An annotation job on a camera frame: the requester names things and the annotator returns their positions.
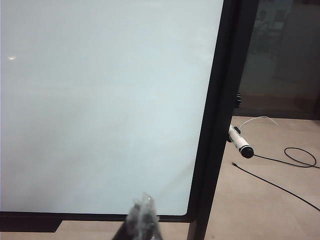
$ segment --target black frame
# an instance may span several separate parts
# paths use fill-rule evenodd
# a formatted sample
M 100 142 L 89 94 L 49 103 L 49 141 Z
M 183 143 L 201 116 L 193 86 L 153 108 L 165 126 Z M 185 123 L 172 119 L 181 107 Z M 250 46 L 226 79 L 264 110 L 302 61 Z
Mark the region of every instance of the black frame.
M 191 223 L 188 240 L 204 239 L 225 140 L 259 0 L 224 0 L 206 96 L 187 214 L 161 222 Z M 124 221 L 124 214 L 0 212 L 2 232 L 55 232 L 63 220 Z

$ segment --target black cable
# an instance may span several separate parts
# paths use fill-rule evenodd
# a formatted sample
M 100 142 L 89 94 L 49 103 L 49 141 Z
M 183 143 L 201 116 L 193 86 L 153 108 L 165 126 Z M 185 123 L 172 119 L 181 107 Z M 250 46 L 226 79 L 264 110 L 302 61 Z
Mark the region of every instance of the black cable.
M 309 164 L 309 163 L 307 163 L 307 162 L 299 161 L 298 159 L 290 156 L 290 155 L 287 153 L 287 150 L 288 150 L 288 149 L 296 149 L 296 150 L 300 150 L 300 151 L 303 151 L 303 152 L 309 154 L 309 155 L 313 158 L 314 164 Z M 283 164 L 288 164 L 288 165 L 295 166 L 295 167 L 299 167 L 299 168 L 317 168 L 317 169 L 320 169 L 320 167 L 316 166 L 316 164 L 317 164 L 317 159 L 316 159 L 316 157 L 315 157 L 314 155 L 312 155 L 310 152 L 308 152 L 307 150 L 304 150 L 304 149 L 299 148 L 299 147 L 286 147 L 286 148 L 284 149 L 284 154 L 285 154 L 288 158 L 292 159 L 293 161 L 296 161 L 296 162 L 298 162 L 298 163 L 304 164 L 304 165 L 306 165 L 306 166 L 297 165 L 297 164 L 293 164 L 293 163 L 290 163 L 290 162 L 286 162 L 286 161 L 282 161 L 282 160 L 278 160 L 278 159 L 274 159 L 274 158 L 270 158 L 270 157 L 266 157 L 266 156 L 260 156 L 260 155 L 257 155 L 257 154 L 254 154 L 254 156 L 256 156 L 256 157 L 258 157 L 258 158 L 262 158 L 262 159 L 267 159 L 267 160 L 271 160 L 271 161 L 283 163 Z
M 256 178 L 258 178 L 258 179 L 260 179 L 260 180 L 262 180 L 262 181 L 265 181 L 265 182 L 268 183 L 268 184 L 271 184 L 272 186 L 277 187 L 278 189 L 281 189 L 281 190 L 287 192 L 288 194 L 291 194 L 291 195 L 295 196 L 296 198 L 304 201 L 306 204 L 309 204 L 311 207 L 314 207 L 315 209 L 317 209 L 317 210 L 320 212 L 320 208 L 316 207 L 315 205 L 313 205 L 312 203 L 308 202 L 307 200 L 304 200 L 302 197 L 294 194 L 293 192 L 290 192 L 289 190 L 284 189 L 284 188 L 281 187 L 281 186 L 278 186 L 278 185 L 276 185 L 276 184 L 274 184 L 274 183 L 272 183 L 272 182 L 270 182 L 270 181 L 268 181 L 268 180 L 266 180 L 266 179 L 264 179 L 264 178 L 262 178 L 262 177 L 260 177 L 260 176 L 257 176 L 257 175 L 255 175 L 255 174 L 253 174 L 253 173 L 251 173 L 251 172 L 243 169 L 242 167 L 239 167 L 235 162 L 232 162 L 232 165 L 235 166 L 235 167 L 237 167 L 238 169 L 246 172 L 247 174 L 250 174 L 250 175 L 252 175 L 252 176 L 254 176 L 254 177 L 256 177 Z

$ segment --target whiteboard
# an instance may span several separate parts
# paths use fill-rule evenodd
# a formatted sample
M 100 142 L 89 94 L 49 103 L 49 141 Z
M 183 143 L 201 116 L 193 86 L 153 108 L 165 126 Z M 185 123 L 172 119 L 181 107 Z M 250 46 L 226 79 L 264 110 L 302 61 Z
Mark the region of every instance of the whiteboard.
M 1 0 L 1 211 L 187 212 L 223 0 Z

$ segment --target floor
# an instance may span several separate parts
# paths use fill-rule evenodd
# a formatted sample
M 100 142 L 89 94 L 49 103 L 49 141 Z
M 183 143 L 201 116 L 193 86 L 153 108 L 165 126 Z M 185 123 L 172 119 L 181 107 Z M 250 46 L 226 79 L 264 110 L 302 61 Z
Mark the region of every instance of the floor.
M 234 117 L 239 126 L 249 117 Z M 285 147 L 300 147 L 320 158 L 320 122 L 257 119 L 241 130 L 255 153 L 286 160 Z M 309 161 L 299 152 L 292 152 Z M 320 240 L 320 212 L 301 200 L 234 167 L 231 162 L 320 207 L 320 169 L 242 158 L 227 143 L 211 209 L 206 240 Z M 1 233 L 2 240 L 110 240 L 120 222 L 64 221 L 56 233 Z M 187 223 L 161 223 L 164 240 L 184 240 Z

